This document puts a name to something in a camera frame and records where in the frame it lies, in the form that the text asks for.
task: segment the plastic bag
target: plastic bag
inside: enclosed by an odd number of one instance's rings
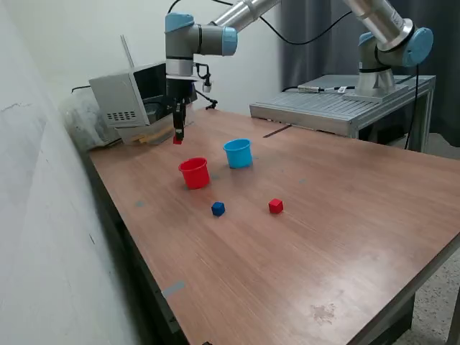
[[[120,138],[106,126],[91,88],[75,90],[60,106],[64,125],[81,150],[103,147]]]

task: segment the metal platform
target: metal platform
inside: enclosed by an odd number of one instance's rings
[[[395,76],[396,83],[399,82],[399,85],[408,87],[404,93],[383,103],[346,100],[343,93],[336,91],[304,93],[291,90],[280,93],[267,101],[251,104],[249,107],[252,117],[358,138],[361,129],[415,99],[415,78],[401,83],[406,78],[407,76],[404,75]],[[357,83],[357,75],[325,75],[302,86],[330,88],[355,86]],[[433,75],[421,75],[419,78],[418,98],[420,100],[409,144],[409,148],[413,151],[424,152],[426,147],[435,84],[436,77]]]

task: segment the blue cup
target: blue cup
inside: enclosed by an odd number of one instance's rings
[[[224,145],[227,160],[232,169],[249,167],[252,164],[251,142],[249,139],[235,139]]]

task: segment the gray curtain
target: gray curtain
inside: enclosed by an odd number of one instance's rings
[[[420,74],[436,75],[431,131],[460,147],[460,1],[390,0],[403,17],[435,35],[433,52],[420,66]],[[341,0],[284,0],[282,33],[292,41],[305,41],[322,32],[349,11]],[[358,39],[365,27],[353,14],[331,32],[308,46],[282,45],[282,81],[296,86],[325,74],[357,74]],[[414,74],[395,68],[395,74]]]

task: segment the plastic cup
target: plastic cup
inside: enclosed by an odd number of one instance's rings
[[[209,172],[206,158],[197,157],[179,165],[188,189],[200,189],[209,184]]]
[[[251,141],[249,139],[235,139],[224,145],[227,160],[232,169],[249,167],[252,164]]]

